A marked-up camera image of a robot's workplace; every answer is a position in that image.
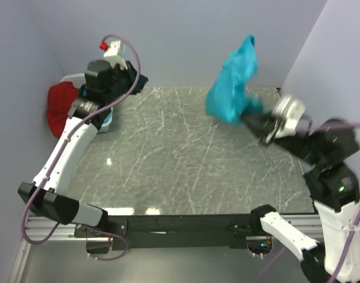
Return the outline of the teal t shirt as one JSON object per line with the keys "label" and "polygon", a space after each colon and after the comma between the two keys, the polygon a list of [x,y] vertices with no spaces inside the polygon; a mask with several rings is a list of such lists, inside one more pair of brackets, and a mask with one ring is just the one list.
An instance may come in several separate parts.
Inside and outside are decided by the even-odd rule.
{"label": "teal t shirt", "polygon": [[258,69],[255,37],[247,35],[240,47],[225,59],[204,103],[206,115],[229,124],[239,124],[243,114],[263,113],[258,97],[246,95],[246,84]]}

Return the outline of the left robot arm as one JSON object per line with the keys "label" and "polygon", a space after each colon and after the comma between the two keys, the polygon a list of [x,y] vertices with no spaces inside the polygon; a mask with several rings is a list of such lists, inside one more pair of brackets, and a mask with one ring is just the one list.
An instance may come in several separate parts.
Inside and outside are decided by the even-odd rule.
{"label": "left robot arm", "polygon": [[25,202],[25,213],[64,225],[87,225],[94,236],[101,237],[109,229],[107,211],[69,198],[67,190],[82,155],[111,109],[130,94],[140,93],[148,78],[130,61],[121,65],[95,60],[88,64],[84,79],[49,159],[33,181],[20,184],[18,194]]}

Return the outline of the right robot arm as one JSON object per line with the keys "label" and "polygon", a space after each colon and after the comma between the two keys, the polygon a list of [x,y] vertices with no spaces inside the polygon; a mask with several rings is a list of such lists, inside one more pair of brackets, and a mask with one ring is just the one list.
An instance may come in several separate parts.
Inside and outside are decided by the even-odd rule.
{"label": "right robot arm", "polygon": [[359,151],[355,125],[329,119],[316,130],[295,129],[279,136],[289,119],[270,113],[242,114],[241,121],[262,145],[275,144],[311,166],[304,174],[321,221],[323,241],[304,235],[272,206],[251,211],[234,232],[274,236],[300,262],[310,282],[360,282],[360,189],[345,160]]}

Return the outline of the white laundry basket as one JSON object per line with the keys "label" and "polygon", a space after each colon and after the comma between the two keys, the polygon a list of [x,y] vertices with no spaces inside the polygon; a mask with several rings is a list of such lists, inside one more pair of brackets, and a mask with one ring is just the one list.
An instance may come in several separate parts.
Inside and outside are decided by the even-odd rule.
{"label": "white laundry basket", "polygon": [[[80,88],[83,84],[85,84],[85,77],[84,73],[78,73],[78,74],[72,74],[72,75],[66,75],[62,79],[60,79],[60,82],[71,82],[75,88]],[[106,133],[110,130],[110,125],[113,120],[113,108],[111,108],[110,113],[108,116],[104,119],[104,122],[99,129],[99,133]]]}

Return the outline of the red t shirt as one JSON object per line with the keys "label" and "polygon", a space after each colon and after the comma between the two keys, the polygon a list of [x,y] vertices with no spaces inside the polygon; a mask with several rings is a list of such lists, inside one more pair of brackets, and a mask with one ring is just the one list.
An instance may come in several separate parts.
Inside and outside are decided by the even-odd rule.
{"label": "red t shirt", "polygon": [[68,112],[77,97],[78,90],[70,81],[63,81],[50,87],[46,115],[48,127],[55,138],[59,139],[61,137]]}

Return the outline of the black mounting beam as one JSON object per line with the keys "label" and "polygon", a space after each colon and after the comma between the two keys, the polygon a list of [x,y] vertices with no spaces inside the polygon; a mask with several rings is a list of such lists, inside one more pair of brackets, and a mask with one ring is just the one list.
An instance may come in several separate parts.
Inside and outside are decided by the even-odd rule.
{"label": "black mounting beam", "polygon": [[251,214],[129,215],[110,216],[109,221],[109,231],[127,240],[131,249],[245,249],[248,237],[267,237],[258,217]]}

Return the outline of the aluminium rail frame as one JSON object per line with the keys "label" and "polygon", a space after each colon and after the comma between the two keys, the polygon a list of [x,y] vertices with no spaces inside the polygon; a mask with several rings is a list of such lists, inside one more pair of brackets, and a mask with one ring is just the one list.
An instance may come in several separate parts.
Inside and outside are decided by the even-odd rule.
{"label": "aluminium rail frame", "polygon": [[[290,235],[290,228],[295,228],[300,232],[298,239],[306,237],[313,238],[317,241],[323,239],[322,224],[317,214],[281,214],[280,217],[286,221],[286,224],[279,225],[270,221],[270,227],[264,228],[263,223],[259,222],[264,232],[267,233],[265,238],[248,237],[248,240],[266,240],[268,237],[281,240],[279,233],[275,231],[276,228],[280,229],[286,236]],[[45,236],[50,241],[85,241],[90,254],[100,254],[108,249],[114,251],[122,251],[124,244],[117,239],[117,236],[111,232],[95,232],[90,228],[86,228],[84,224],[67,224],[58,225],[54,227],[55,222],[43,217],[32,216],[26,222],[26,233],[32,241],[40,241]]]}

